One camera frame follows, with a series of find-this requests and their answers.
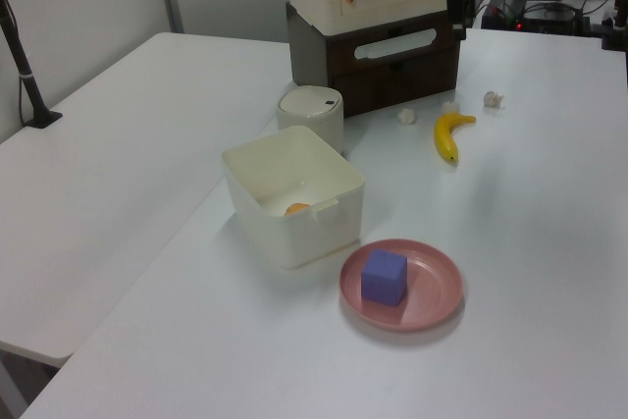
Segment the drawer handle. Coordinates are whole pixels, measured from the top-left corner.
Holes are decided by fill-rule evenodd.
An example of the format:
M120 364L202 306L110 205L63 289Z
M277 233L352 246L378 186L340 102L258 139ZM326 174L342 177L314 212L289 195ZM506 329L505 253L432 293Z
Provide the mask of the drawer handle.
M355 48L355 59L378 59L393 54L405 53L413 49L430 46L436 39L436 30L433 28L416 31L396 38L363 44Z

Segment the black cable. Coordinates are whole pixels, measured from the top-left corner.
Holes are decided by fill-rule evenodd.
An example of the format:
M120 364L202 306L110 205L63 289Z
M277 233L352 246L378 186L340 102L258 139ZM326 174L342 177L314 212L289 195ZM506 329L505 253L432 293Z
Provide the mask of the black cable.
M506 4L505 0L503 2L503 6L508 8L508 10L510 11L510 13L512 14L512 17L514 19L517 18L517 13L514 11L514 9L512 7L510 7L508 4Z
M482 8L484 8L484 7L488 8L488 9L491 9L495 16L500 17L502 19L506 18L505 13L503 12L503 10L500 7L495 6L495 5L491 5L491 4L484 4L482 6Z
M11 15L11 22L16 29L16 37L20 37L20 31L18 30L18 20L16 19L16 15L13 13L13 9L11 8L11 4L9 0L1 0L7 6L7 10ZM22 128L26 126L24 121L24 114L22 112L22 78L19 78L20 86L18 89L18 112L20 112L20 123L22 124Z
M597 11L598 11L599 9L601 9L604 5L606 5L606 2L608 2L608 1L609 1L609 0L604 0L604 1L602 2L602 4L601 4L599 7L596 7L595 9L590 10L589 12L585 12L585 13L584 13L584 14L582 14L582 15L591 15L593 12L597 12Z
M476 9L475 14L474 14L474 16L473 16L473 18L474 18L474 19L478 16L478 14L482 11L482 9L484 9L486 6L490 5L490 3L489 3L489 4L484 4L484 5L483 5L482 3L483 3L484 1L486 1L486 0L480 0L480 2L478 2L478 4L480 5L480 7L478 7L478 8Z
M19 79L20 88L18 89L18 111L20 112L20 123L22 124L22 128L26 126L24 121L24 115L22 114L22 78Z
M547 2L547 3L542 3L542 4L535 4L525 9L523 13L527 14L529 12L538 12L540 10L549 10L549 11L555 11L555 12L563 11L563 10L571 10L572 12L576 14L580 13L580 11L576 9L575 7L569 4L563 4L561 2Z

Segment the purple cube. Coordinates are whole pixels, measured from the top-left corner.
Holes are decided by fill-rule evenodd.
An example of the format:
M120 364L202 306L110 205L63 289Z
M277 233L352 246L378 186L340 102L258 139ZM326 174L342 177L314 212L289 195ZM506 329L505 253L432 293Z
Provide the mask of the purple cube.
M398 306L408 282L406 257L374 249L362 269L362 298Z

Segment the yellow banana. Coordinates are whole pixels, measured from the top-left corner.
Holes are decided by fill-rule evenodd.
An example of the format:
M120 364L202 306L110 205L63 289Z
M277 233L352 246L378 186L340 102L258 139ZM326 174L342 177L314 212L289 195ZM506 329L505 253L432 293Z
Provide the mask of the yellow banana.
M451 137L454 128L466 123L475 123L475 117L460 115L459 113L445 113L437 119L434 125L434 143L446 161L456 164L458 162L458 147Z

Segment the pink plate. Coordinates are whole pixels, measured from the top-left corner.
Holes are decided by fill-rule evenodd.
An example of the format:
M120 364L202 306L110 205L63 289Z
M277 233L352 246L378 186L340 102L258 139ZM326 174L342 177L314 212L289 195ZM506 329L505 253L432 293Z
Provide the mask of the pink plate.
M396 306L362 299L362 267L373 249L408 259L407 296ZM386 239L364 245L344 262L340 292L355 312L375 326L391 331L429 328L451 314L462 298L462 277L455 264L434 247L409 239Z

